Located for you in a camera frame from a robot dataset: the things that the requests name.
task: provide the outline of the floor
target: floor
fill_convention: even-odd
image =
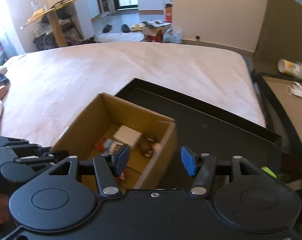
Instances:
[[[142,21],[161,20],[164,21],[163,14],[139,14],[138,9],[128,9],[118,11],[116,14],[101,17],[94,22],[93,29],[95,36],[102,34],[103,27],[106,24],[112,25],[110,33],[121,33],[121,26],[127,24],[129,28],[134,23],[140,24]]]

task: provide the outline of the mattress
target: mattress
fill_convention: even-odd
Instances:
[[[11,58],[0,135],[53,146],[98,93],[133,78],[208,102],[265,127],[246,64],[223,49],[148,42],[86,44]]]

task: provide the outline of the slipper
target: slipper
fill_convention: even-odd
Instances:
[[[103,33],[108,33],[110,30],[112,30],[112,25],[105,25],[104,28],[103,28]]]
[[[136,24],[136,23],[134,23],[134,24],[132,25],[132,27],[131,27],[131,31],[132,31],[132,32],[137,32],[138,30],[139,30],[139,25]]]
[[[144,23],[141,23],[140,26],[139,26],[139,31],[140,31],[140,32],[143,31],[144,27],[145,27],[145,24],[144,24]]]
[[[122,30],[124,33],[129,33],[129,32],[130,32],[130,28],[129,28],[129,26],[127,26],[126,24],[123,24],[123,25],[122,25],[121,30]]]

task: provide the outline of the black tray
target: black tray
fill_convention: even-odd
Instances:
[[[177,150],[160,188],[187,189],[192,182],[181,162],[184,145],[218,160],[241,155],[258,167],[280,170],[280,136],[238,115],[141,79],[133,79],[117,97],[175,119]]]

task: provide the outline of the black shoe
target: black shoe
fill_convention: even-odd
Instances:
[[[129,28],[129,26],[127,26],[126,24],[123,24],[123,25],[122,25],[121,30],[122,30],[124,33],[129,33],[129,32],[130,32],[130,28]]]
[[[112,25],[105,25],[104,28],[103,28],[103,33],[108,33],[110,30],[112,30]]]

